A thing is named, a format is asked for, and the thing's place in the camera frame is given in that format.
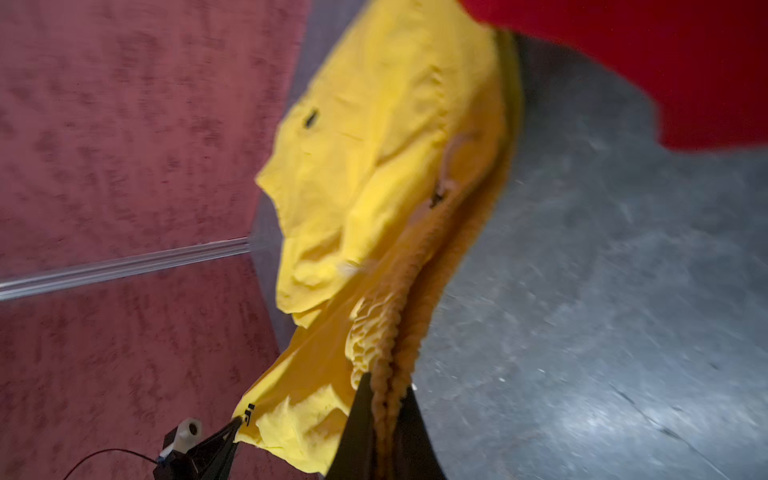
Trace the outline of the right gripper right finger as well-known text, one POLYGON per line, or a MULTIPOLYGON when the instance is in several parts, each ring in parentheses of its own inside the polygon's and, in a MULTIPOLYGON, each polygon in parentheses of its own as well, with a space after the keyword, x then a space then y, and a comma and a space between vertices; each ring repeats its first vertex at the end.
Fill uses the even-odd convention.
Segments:
POLYGON ((411 387, 401 402, 393 434, 393 475, 397 480, 446 480, 411 387))

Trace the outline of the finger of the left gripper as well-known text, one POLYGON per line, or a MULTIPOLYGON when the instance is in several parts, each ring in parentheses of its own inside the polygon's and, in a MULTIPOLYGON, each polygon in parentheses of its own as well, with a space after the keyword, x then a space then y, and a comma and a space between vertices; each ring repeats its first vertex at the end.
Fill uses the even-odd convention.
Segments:
POLYGON ((164 461, 156 459, 154 479, 228 479, 237 450, 235 436, 242 423, 241 417, 235 417, 213 435, 203 438, 186 454, 172 452, 164 461))

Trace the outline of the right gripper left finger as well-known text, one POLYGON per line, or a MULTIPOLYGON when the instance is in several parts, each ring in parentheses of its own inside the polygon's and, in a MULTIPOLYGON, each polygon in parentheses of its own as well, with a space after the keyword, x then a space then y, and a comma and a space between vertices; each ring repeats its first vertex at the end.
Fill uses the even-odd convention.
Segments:
POLYGON ((358 386, 328 480, 368 480, 374 477, 374 419, 371 373, 358 386))

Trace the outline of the yellow shorts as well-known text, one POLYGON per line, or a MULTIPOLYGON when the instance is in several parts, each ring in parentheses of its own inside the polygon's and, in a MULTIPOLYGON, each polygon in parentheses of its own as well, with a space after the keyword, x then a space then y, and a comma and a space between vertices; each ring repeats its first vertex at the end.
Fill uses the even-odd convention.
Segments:
POLYGON ((236 407, 237 440, 327 474, 372 389, 374 474, 433 312, 506 182, 522 88, 512 39, 456 1, 371 1, 290 109, 256 177, 282 234, 295 332, 236 407))

